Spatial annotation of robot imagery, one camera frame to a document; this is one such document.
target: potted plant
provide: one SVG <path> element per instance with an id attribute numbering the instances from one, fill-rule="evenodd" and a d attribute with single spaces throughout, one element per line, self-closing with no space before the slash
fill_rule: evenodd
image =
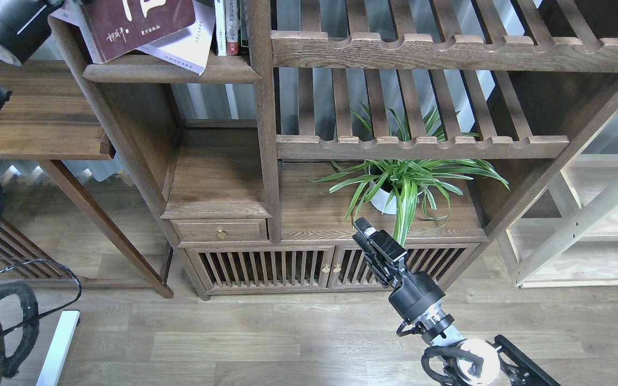
<path id="1" fill-rule="evenodd" d="M 364 112 L 370 117 L 370 110 L 366 105 L 360 103 Z M 390 129 L 392 135 L 396 135 L 400 141 L 409 141 L 409 122 L 407 118 L 400 119 L 392 108 L 388 109 L 392 113 L 398 127 L 396 130 Z M 373 133 L 373 125 L 370 118 L 362 117 L 355 110 L 351 110 L 356 117 L 364 124 L 364 127 Z M 424 117 L 426 133 L 429 136 L 437 137 L 439 140 L 445 139 L 444 130 L 440 124 L 440 114 L 436 107 L 431 107 Z M 404 245 L 407 232 L 414 222 L 416 206 L 421 201 L 421 209 L 425 217 L 431 220 L 449 220 L 451 213 L 450 193 L 463 195 L 463 191 L 457 186 L 449 183 L 449 180 L 461 179 L 472 180 L 472 175 L 485 176 L 500 181 L 506 188 L 509 188 L 507 181 L 500 176 L 493 166 L 482 159 L 366 159 L 361 164 L 350 168 L 341 168 L 335 161 L 331 161 L 337 173 L 326 176 L 316 183 L 333 181 L 354 173 L 360 173 L 350 179 L 341 181 L 333 185 L 328 191 L 333 193 L 348 185 L 357 185 L 354 195 L 350 201 L 345 219 L 354 211 L 355 217 L 366 201 L 374 203 L 380 197 L 380 203 L 375 203 L 375 207 L 383 213 L 392 213 L 392 203 L 395 203 L 395 229 L 393 237 L 399 244 Z M 436 210 L 438 203 L 434 197 L 434 191 L 439 191 L 445 198 L 448 208 L 448 215 L 443 217 L 430 217 L 428 210 Z"/>

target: wooden shelf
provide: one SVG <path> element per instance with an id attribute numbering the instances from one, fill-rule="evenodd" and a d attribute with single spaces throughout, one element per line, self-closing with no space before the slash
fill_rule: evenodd
<path id="1" fill-rule="evenodd" d="M 252 84 L 260 79 L 248 56 L 209 54 L 201 76 L 150 55 L 123 55 L 105 64 L 89 64 L 83 77 L 99 83 L 233 83 Z"/>
<path id="2" fill-rule="evenodd" d="M 278 156 L 284 159 L 556 158 L 569 144 L 563 135 L 542 136 L 532 133 L 506 71 L 494 71 L 492 74 L 498 91 L 495 94 L 502 98 L 501 105 L 506 106 L 505 110 L 493 108 L 492 112 L 483 96 L 476 71 L 461 71 L 476 118 L 474 127 L 479 134 L 476 138 L 462 135 L 443 70 L 430 70 L 432 92 L 436 96 L 446 140 L 428 137 L 414 76 L 410 70 L 398 70 L 397 73 L 412 140 L 401 142 L 388 129 L 387 107 L 378 70 L 364 71 L 374 133 L 370 139 L 362 140 L 355 134 L 351 124 L 346 70 L 332 70 L 335 126 L 319 127 L 314 117 L 312 70 L 300 69 L 299 130 L 297 135 L 277 135 Z M 497 120 L 502 123 L 496 129 Z"/>
<path id="3" fill-rule="evenodd" d="M 161 218 L 267 218 L 263 191 L 256 129 L 189 129 Z"/>
<path id="4" fill-rule="evenodd" d="M 12 91 L 0 112 L 0 159 L 112 159 L 114 150 L 64 61 L 0 64 Z"/>
<path id="5" fill-rule="evenodd" d="M 283 233 L 285 240 L 311 240 L 334 242 L 339 240 L 353 244 L 354 234 L 351 222 L 354 218 L 343 220 L 350 204 L 354 189 L 343 188 L 329 194 L 331 183 L 312 183 L 334 173 L 326 162 L 285 162 L 282 164 L 281 200 Z M 476 208 L 471 201 L 464 183 L 455 183 L 463 190 L 463 196 L 451 195 L 452 217 L 441 229 L 443 220 L 432 221 L 423 217 L 420 209 L 409 232 L 407 242 L 483 242 L 487 240 L 479 222 Z M 432 216 L 445 215 L 444 210 L 431 211 Z M 381 214 L 370 203 L 365 203 L 359 213 L 377 229 L 393 229 L 395 216 Z"/>
<path id="6" fill-rule="evenodd" d="M 513 227 L 511 248 L 519 259 L 527 257 L 552 234 L 549 227 Z M 618 285 L 618 241 L 579 242 L 550 259 L 523 287 Z"/>
<path id="7" fill-rule="evenodd" d="M 527 36 L 508 36 L 490 0 L 473 0 L 485 36 L 464 35 L 451 3 L 433 0 L 440 42 L 417 33 L 408 2 L 391 2 L 396 41 L 370 32 L 363 2 L 351 1 L 346 2 L 350 35 L 329 37 L 320 32 L 320 22 L 306 21 L 318 18 L 318 2 L 302 2 L 303 31 L 272 31 L 274 66 L 618 72 L 618 39 L 594 36 L 573 0 L 557 3 L 576 36 L 552 36 L 528 0 L 513 2 Z"/>

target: cabinet door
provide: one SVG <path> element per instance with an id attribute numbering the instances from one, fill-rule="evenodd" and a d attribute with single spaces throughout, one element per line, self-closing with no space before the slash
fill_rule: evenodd
<path id="1" fill-rule="evenodd" d="M 208 293 L 295 292 L 326 288 L 334 247 L 186 249 Z"/>
<path id="2" fill-rule="evenodd" d="M 425 271 L 433 279 L 442 281 L 445 274 L 464 259 L 478 244 L 417 244 L 407 246 L 407 267 L 418 273 Z M 328 288 L 382 288 L 369 269 L 358 247 L 335 248 L 330 267 Z"/>

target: book spine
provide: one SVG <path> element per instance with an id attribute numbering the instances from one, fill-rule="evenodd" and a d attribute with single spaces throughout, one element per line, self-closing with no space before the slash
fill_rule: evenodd
<path id="1" fill-rule="evenodd" d="M 238 15 L 238 0 L 226 0 L 226 52 L 235 56 L 240 52 L 238 33 L 240 31 L 240 17 Z"/>
<path id="2" fill-rule="evenodd" d="M 216 54 L 226 56 L 225 40 L 225 2 L 226 0 L 214 0 L 214 10 L 216 10 Z"/>

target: slatted shelf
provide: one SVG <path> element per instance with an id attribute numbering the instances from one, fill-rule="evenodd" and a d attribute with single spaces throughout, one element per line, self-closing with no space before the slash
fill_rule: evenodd
<path id="1" fill-rule="evenodd" d="M 463 135 L 443 70 L 429 70 L 446 139 L 427 136 L 412 70 L 397 70 L 410 137 L 400 141 L 390 134 L 387 107 L 378 70 L 365 69 L 373 135 L 359 134 L 351 125 L 346 69 L 333 69 L 334 127 L 320 127 L 314 117 L 312 69 L 299 69 L 299 130 L 277 135 L 279 158 L 284 159 L 513 159 L 556 158 L 569 144 L 562 135 L 534 135 L 523 113 L 510 76 L 493 71 L 496 95 L 505 108 L 491 113 L 476 71 L 460 71 L 476 119 L 478 137 Z M 501 127 L 496 127 L 496 120 Z"/>
<path id="2" fill-rule="evenodd" d="M 151 55 L 123 55 L 104 64 L 89 64 L 83 77 L 98 83 L 233 83 L 253 84 L 260 76 L 249 56 L 209 54 L 201 76 Z"/>
<path id="3" fill-rule="evenodd" d="M 552 36 L 532 0 L 512 0 L 526 36 L 509 36 L 492 0 L 472 0 L 484 36 L 462 34 L 451 2 L 431 0 L 441 41 L 418 34 L 407 0 L 389 0 L 397 40 L 370 32 L 364 0 L 344 0 L 349 35 L 329 37 L 302 21 L 302 31 L 271 33 L 274 66 L 365 69 L 495 69 L 618 72 L 618 38 L 598 39 L 574 0 L 552 0 L 575 36 Z M 319 0 L 302 0 L 302 17 Z"/>

